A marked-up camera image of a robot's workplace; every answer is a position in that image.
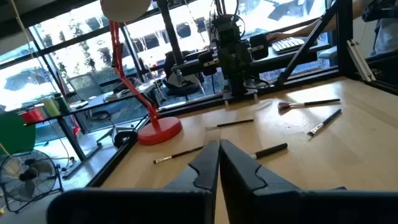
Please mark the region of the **makeup brush thick handle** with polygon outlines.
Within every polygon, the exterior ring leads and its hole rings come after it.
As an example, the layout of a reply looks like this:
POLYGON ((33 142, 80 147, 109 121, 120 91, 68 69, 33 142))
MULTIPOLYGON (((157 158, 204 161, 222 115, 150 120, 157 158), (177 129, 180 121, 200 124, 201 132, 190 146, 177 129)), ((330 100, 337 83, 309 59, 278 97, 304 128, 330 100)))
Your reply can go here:
POLYGON ((279 144, 277 146, 273 146, 273 147, 270 147, 267 149, 263 149, 261 151, 254 152, 254 153, 250 154, 250 157, 253 158, 254 160, 260 159, 260 158, 269 156, 271 154, 277 153, 279 151, 282 151, 284 149, 287 149, 287 147, 288 147, 287 143, 279 144))

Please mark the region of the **angled makeup brush Solve print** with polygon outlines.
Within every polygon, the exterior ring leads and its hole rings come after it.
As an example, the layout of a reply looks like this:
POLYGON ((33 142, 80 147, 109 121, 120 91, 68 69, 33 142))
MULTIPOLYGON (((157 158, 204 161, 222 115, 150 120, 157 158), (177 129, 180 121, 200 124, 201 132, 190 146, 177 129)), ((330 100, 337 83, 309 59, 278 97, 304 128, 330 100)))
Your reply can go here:
POLYGON ((332 115, 330 115, 329 117, 327 117, 326 120, 324 120, 322 123, 318 124, 317 126, 315 126, 313 129, 311 129, 307 134, 311 137, 314 137, 316 135, 316 133, 321 130, 322 128, 324 128, 328 123, 330 123, 331 121, 333 121, 337 116, 339 116, 341 114, 342 109, 338 109, 337 111, 335 111, 332 115))

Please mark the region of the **person's hand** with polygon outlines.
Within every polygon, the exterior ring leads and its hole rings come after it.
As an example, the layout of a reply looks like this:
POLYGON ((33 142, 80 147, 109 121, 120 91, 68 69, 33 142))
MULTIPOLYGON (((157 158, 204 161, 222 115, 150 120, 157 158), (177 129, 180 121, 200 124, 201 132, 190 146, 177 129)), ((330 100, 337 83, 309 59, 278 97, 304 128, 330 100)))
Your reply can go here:
POLYGON ((270 33, 266 36, 266 39, 268 42, 272 43, 272 42, 277 42, 280 40, 284 40, 291 37, 290 34, 285 34, 285 33, 281 33, 281 32, 275 32, 275 33, 270 33))

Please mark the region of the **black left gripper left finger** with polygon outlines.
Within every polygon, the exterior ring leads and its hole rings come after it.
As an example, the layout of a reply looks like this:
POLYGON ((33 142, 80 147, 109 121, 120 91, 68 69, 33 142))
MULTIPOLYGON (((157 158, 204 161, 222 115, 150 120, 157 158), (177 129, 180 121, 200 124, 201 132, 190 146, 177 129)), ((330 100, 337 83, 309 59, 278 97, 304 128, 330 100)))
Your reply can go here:
POLYGON ((210 141, 161 189, 69 190, 55 197, 47 224, 213 224, 219 142, 210 141))

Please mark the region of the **black side table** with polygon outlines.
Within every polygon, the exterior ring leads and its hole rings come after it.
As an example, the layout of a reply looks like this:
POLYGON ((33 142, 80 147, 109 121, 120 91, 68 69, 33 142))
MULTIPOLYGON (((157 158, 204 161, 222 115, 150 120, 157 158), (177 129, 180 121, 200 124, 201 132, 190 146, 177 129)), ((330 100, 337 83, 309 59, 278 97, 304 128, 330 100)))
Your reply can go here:
POLYGON ((72 146, 72 149, 75 151, 75 154, 79 158, 79 161, 76 162, 75 165, 73 165, 73 167, 71 169, 68 169, 62 175, 63 179, 65 179, 65 180, 70 179, 80 169, 80 167, 83 164, 85 164, 88 161, 88 159, 90 159, 93 155, 95 155, 103 146, 98 141, 96 147, 93 148, 88 154, 85 154, 83 152, 82 148, 80 147, 77 138, 73 134, 73 131, 68 127, 67 122, 65 121, 65 117, 75 115, 77 113, 82 113, 85 111, 94 110, 94 109, 97 109, 97 108, 103 107, 103 106, 118 104, 122 100, 128 100, 130 98, 135 98, 134 95, 128 95, 128 96, 120 97, 120 98, 117 98, 117 99, 111 100, 111 101, 105 100, 105 98, 110 95, 111 95, 111 92, 102 93, 98 96, 92 96, 88 99, 88 104, 84 107, 81 107, 78 109, 72 108, 67 113, 60 114, 58 116, 48 117, 43 120, 34 121, 34 122, 25 124, 25 126, 32 126, 35 124, 44 123, 44 122, 51 121, 54 119, 57 120, 57 123, 61 127, 65 137, 68 139, 70 145, 72 146))

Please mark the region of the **pale green cup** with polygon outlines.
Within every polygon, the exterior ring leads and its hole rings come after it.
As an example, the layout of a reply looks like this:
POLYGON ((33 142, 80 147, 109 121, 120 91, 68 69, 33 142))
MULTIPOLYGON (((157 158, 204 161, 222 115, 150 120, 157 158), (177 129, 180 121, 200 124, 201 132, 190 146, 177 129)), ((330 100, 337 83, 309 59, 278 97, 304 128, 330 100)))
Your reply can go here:
POLYGON ((45 109, 50 116, 59 116, 60 111, 54 99, 52 97, 46 97, 42 99, 45 109))

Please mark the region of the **computer keyboard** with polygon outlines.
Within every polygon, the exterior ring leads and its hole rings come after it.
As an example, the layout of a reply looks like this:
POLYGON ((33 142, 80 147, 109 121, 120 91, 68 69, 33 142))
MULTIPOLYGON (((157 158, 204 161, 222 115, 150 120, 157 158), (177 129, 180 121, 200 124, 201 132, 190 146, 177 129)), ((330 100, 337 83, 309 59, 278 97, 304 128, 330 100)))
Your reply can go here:
POLYGON ((274 42, 271 47, 276 54, 286 54, 298 50, 304 43, 304 37, 289 37, 287 39, 274 42))

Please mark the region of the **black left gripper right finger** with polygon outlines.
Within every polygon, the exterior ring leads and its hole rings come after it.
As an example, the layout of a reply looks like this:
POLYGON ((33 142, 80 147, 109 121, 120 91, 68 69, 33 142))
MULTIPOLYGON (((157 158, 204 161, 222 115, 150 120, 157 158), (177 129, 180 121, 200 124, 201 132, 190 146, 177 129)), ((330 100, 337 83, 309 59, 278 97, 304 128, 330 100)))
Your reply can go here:
POLYGON ((398 224, 398 192, 304 190, 225 139, 220 176, 230 224, 398 224))

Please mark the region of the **green round disc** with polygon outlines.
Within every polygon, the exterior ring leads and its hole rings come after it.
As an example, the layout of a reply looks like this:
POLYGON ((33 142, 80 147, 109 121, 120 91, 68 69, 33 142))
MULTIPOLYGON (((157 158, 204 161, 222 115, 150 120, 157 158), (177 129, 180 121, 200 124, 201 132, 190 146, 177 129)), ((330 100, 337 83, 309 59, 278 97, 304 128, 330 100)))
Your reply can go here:
POLYGON ((26 126, 15 112, 0 113, 0 144, 9 154, 31 151, 35 139, 35 126, 26 126))

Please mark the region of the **silver aluminium bar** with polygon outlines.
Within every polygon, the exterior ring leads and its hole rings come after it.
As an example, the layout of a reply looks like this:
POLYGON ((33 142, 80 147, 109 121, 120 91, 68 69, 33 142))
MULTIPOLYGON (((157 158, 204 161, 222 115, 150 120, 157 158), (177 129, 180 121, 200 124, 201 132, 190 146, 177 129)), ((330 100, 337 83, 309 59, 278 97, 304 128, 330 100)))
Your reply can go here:
POLYGON ((371 71, 369 65, 365 61, 364 57, 361 55, 361 52, 359 51, 358 48, 359 44, 352 39, 347 40, 346 43, 349 55, 355 67, 357 68, 361 79, 365 82, 376 81, 373 72, 371 71))

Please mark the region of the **red cup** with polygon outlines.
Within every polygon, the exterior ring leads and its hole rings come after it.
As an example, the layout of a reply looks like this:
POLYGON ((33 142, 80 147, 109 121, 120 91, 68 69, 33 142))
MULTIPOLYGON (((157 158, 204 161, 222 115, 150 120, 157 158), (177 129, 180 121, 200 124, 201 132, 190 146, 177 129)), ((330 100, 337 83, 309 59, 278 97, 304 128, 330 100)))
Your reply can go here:
POLYGON ((38 109, 24 111, 19 116, 23 119, 25 124, 36 123, 44 120, 42 113, 38 109))

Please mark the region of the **black floor fan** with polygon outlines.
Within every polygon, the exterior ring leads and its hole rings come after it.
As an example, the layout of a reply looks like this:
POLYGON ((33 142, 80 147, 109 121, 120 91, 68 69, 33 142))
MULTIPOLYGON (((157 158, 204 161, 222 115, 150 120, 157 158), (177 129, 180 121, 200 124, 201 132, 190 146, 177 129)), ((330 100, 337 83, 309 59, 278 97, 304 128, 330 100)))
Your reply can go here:
POLYGON ((19 213, 33 202, 64 191, 60 166, 41 151, 17 151, 0 162, 0 190, 7 210, 19 213))

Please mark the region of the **black window frame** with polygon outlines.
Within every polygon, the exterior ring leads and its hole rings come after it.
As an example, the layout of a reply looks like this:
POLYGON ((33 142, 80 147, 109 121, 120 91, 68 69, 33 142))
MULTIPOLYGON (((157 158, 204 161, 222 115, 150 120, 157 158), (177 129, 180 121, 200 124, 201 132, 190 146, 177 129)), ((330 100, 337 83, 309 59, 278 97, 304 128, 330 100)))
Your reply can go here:
MULTIPOLYGON (((37 48, 30 35, 22 32, 16 21, 21 14, 25 25, 31 20, 22 13, 24 7, 40 0, 0 0, 0 83, 16 91, 26 84, 38 85, 52 78, 43 61, 37 58, 37 48)), ((318 17, 326 0, 226 0, 229 11, 237 10, 239 26, 245 36, 289 26, 295 22, 318 17)), ((170 17, 182 51, 195 52, 210 42, 209 20, 215 13, 212 0, 181 0, 170 6, 170 17)), ((104 70, 110 63, 109 21, 101 13, 98 1, 64 14, 49 17, 33 25, 52 56, 59 72, 74 77, 104 70)), ((147 63, 162 63, 171 51, 165 25, 155 4, 149 14, 127 25, 138 56, 147 63)))

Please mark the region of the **black office chair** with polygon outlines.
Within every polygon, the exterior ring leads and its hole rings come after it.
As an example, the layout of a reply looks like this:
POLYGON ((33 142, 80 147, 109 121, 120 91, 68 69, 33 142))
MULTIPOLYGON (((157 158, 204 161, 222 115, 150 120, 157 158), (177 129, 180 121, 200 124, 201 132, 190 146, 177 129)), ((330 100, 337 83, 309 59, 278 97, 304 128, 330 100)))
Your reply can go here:
POLYGON ((167 96, 187 96, 201 90, 203 80, 199 78, 199 73, 193 73, 187 76, 178 76, 172 71, 176 64, 174 53, 172 51, 165 54, 164 72, 166 79, 163 81, 167 88, 167 96))

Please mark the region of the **thin black makeup brush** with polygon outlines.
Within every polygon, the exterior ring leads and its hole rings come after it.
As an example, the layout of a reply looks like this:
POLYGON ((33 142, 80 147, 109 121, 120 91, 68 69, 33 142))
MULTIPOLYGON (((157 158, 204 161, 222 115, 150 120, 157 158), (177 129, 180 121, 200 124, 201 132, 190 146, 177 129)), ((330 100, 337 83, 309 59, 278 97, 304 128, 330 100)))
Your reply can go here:
POLYGON ((245 119, 245 120, 240 120, 240 121, 233 121, 233 122, 230 122, 230 123, 217 124, 216 126, 205 127, 205 130, 225 128, 225 127, 228 127, 228 126, 234 126, 234 125, 239 125, 239 124, 244 124, 244 123, 251 123, 251 122, 254 122, 254 119, 245 119))

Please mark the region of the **person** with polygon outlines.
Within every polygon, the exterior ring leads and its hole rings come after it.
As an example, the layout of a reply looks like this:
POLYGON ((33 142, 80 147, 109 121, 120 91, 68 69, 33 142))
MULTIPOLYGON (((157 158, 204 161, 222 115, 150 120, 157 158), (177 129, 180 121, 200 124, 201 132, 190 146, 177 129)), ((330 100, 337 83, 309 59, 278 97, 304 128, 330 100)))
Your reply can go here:
MULTIPOLYGON (((371 2, 372 0, 353 0, 353 19, 360 17, 366 6, 369 6, 371 2)), ((313 22, 291 34, 284 34, 282 39, 309 36, 317 22, 313 22)), ((376 24, 375 33, 376 37, 371 56, 398 50, 398 18, 379 19, 376 24)))

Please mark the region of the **red desk lamp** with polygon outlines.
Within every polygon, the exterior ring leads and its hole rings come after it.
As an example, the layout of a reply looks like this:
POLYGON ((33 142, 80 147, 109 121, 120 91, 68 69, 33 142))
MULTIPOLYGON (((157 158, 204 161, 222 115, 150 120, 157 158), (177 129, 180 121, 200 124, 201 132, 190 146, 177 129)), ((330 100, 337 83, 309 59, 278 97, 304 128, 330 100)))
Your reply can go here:
POLYGON ((100 0, 103 15, 109 20, 111 43, 113 47, 113 67, 116 75, 127 89, 147 108, 150 123, 137 133, 140 144, 150 146, 167 141, 182 130, 182 124, 176 117, 162 118, 156 109, 146 100, 134 85, 126 78, 123 69, 122 45, 119 39, 119 25, 137 19, 147 12, 151 0, 100 0))

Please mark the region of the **dark green cup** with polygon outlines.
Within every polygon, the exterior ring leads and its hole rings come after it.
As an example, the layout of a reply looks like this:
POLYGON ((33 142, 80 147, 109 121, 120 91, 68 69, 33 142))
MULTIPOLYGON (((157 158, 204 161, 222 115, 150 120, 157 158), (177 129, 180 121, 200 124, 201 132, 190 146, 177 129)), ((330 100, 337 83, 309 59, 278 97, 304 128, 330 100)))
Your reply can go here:
POLYGON ((54 94, 54 100, 57 102, 58 108, 61 113, 69 112, 70 107, 61 93, 54 94))

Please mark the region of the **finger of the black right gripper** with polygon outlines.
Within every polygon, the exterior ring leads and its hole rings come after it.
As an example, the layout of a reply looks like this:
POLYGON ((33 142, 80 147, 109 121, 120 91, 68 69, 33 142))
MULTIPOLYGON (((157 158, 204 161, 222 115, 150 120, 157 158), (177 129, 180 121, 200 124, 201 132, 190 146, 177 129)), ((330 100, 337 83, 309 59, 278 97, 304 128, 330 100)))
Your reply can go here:
POLYGON ((234 57, 227 48, 221 48, 218 51, 218 60, 223 75, 229 78, 234 73, 235 69, 234 57))
POLYGON ((243 78, 246 69, 252 62, 251 53, 249 52, 247 45, 244 43, 236 43, 234 47, 236 73, 243 78))

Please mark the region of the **thin makeup brush pale tip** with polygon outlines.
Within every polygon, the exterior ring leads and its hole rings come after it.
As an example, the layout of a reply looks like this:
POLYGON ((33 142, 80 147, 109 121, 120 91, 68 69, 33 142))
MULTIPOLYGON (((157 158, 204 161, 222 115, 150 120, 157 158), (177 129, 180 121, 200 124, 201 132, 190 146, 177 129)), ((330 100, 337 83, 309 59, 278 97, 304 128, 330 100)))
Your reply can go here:
POLYGON ((199 151, 199 150, 202 149, 203 147, 204 147, 204 146, 200 146, 200 147, 196 147, 196 148, 193 148, 193 149, 190 149, 190 150, 187 150, 187 151, 179 152, 179 153, 177 153, 177 154, 173 154, 173 155, 168 156, 168 157, 164 157, 164 158, 160 158, 160 159, 155 159, 155 160, 152 161, 152 163, 153 163, 153 164, 158 164, 158 163, 161 163, 161 162, 170 160, 170 159, 174 159, 174 158, 176 158, 176 157, 184 156, 184 155, 186 155, 186 154, 189 154, 189 153, 192 153, 192 152, 195 152, 195 151, 199 151))

